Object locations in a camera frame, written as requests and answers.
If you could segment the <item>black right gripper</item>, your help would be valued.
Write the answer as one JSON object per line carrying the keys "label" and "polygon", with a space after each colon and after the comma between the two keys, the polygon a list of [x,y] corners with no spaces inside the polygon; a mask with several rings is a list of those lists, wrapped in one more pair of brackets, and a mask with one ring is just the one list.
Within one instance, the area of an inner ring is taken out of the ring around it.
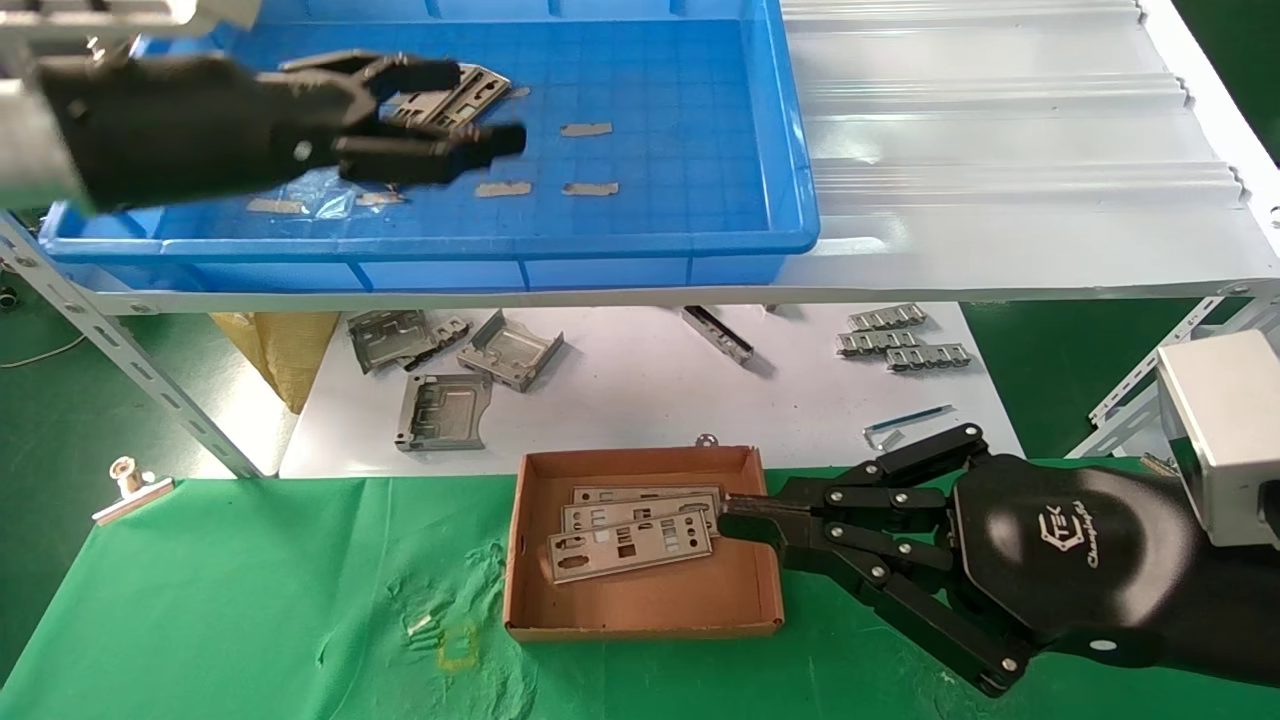
{"label": "black right gripper", "polygon": [[[919,582],[927,564],[895,564],[897,542],[865,529],[933,527],[947,495],[925,484],[988,456],[978,425],[954,427],[836,477],[790,477],[769,496],[731,495],[719,533],[768,544],[787,570],[828,577],[954,675],[998,698],[1024,678],[1033,648],[947,606]],[[955,480],[952,502],[966,579],[1032,644],[1098,661],[1169,657],[1169,614],[1204,546],[1178,482],[998,455]]]}

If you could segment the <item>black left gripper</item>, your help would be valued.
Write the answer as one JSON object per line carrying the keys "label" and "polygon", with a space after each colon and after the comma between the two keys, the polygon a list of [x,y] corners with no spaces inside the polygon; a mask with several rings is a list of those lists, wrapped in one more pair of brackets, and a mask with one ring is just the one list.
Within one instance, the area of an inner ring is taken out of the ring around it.
{"label": "black left gripper", "polygon": [[461,77],[457,61],[366,50],[298,58],[278,73],[227,56],[50,56],[35,67],[81,205],[95,211],[270,190],[334,156],[347,181],[410,187],[448,186],[522,155],[522,124],[444,135],[393,126],[392,135],[339,138],[347,113],[375,113],[397,94],[448,91]]}

